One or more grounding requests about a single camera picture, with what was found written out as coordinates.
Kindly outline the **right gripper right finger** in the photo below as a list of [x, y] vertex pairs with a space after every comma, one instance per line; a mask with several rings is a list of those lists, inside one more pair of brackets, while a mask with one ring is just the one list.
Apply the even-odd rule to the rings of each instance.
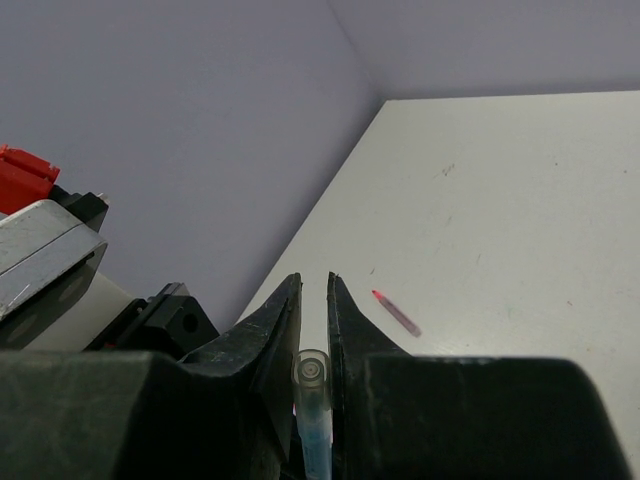
[[413, 356], [327, 283], [338, 479], [626, 479], [599, 393], [565, 359]]

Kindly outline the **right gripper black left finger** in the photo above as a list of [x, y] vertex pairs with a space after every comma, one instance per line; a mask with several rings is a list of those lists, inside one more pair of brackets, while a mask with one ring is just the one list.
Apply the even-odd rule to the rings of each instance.
[[288, 459], [302, 281], [181, 360], [6, 352], [5, 479], [275, 479]]

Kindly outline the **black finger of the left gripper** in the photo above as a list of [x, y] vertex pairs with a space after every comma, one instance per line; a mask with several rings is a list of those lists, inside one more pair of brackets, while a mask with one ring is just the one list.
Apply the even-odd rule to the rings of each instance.
[[174, 282], [152, 297], [131, 301], [86, 349], [154, 351], [180, 360], [218, 337], [186, 285]]

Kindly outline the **blue pen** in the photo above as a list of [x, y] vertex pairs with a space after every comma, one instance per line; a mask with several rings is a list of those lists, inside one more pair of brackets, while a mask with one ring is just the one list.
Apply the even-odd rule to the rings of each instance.
[[300, 351], [293, 364], [292, 382], [305, 476], [307, 479], [331, 479], [329, 357], [320, 350]]

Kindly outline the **red pen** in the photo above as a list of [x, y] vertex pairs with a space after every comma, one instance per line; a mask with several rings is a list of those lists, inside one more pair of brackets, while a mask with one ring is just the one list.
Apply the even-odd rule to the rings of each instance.
[[378, 290], [372, 290], [372, 295], [377, 302], [415, 338], [422, 335], [420, 327], [413, 322], [399, 307], [397, 307], [387, 296]]

